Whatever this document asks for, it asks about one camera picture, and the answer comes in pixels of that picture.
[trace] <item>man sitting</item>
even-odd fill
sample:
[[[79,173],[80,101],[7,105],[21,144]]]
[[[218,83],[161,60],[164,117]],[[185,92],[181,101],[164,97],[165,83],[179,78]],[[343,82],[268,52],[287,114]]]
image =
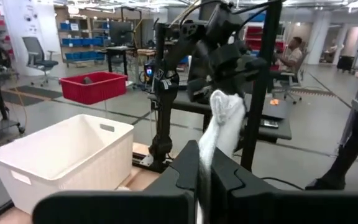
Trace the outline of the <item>man sitting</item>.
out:
[[[302,51],[299,46],[302,43],[302,38],[294,37],[288,44],[288,48],[291,50],[291,53],[286,57],[275,54],[274,57],[278,60],[280,64],[280,70],[270,71],[270,80],[267,83],[267,93],[271,93],[273,90],[273,80],[288,80],[288,76],[281,75],[282,72],[291,72],[295,73],[295,65],[299,59],[302,58]]]

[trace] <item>small object in bin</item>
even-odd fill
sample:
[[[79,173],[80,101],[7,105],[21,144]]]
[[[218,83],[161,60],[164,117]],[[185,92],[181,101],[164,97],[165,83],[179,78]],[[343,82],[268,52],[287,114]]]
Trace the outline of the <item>small object in bin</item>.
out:
[[[93,82],[92,82],[92,80],[91,80],[89,77],[85,77],[85,78],[84,78],[84,84],[87,85],[87,84],[91,84],[91,83],[93,83]]]

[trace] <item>computer monitor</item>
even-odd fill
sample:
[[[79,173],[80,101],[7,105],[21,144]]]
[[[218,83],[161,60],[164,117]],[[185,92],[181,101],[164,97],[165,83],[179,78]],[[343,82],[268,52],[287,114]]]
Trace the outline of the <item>computer monitor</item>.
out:
[[[114,45],[125,45],[132,43],[132,24],[130,22],[109,23],[110,39]]]

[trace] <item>person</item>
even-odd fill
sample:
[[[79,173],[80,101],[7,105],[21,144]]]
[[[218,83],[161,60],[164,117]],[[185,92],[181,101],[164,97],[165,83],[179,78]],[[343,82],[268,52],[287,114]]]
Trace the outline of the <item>person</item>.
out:
[[[283,56],[280,54],[274,54],[274,57],[277,59],[280,69],[275,71],[270,71],[270,80],[267,84],[267,93],[272,93],[273,90],[273,80],[288,80],[288,76],[281,75],[282,72],[292,72],[295,73],[295,65],[299,59],[302,58],[302,51],[300,50],[300,45],[302,44],[302,38],[294,37],[288,44],[288,49],[290,49],[290,54],[288,56]]]
[[[326,51],[324,51],[324,53],[323,53],[324,61],[327,63],[332,63],[334,60],[335,52],[337,49],[338,49],[338,46],[336,44],[336,39],[333,39],[329,48]]]

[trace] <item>black chair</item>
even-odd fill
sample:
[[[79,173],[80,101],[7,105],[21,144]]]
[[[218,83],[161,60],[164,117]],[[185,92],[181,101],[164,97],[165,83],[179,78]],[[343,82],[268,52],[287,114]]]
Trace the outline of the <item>black chair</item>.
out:
[[[52,60],[52,54],[54,52],[48,50],[49,58],[46,60],[44,51],[42,50],[38,38],[23,37],[23,41],[27,52],[29,53],[29,61],[27,62],[27,66],[44,72],[41,86],[44,86],[44,84],[48,83],[48,80],[58,80],[58,77],[51,77],[47,75],[47,71],[50,71],[54,66],[59,64],[57,61]]]

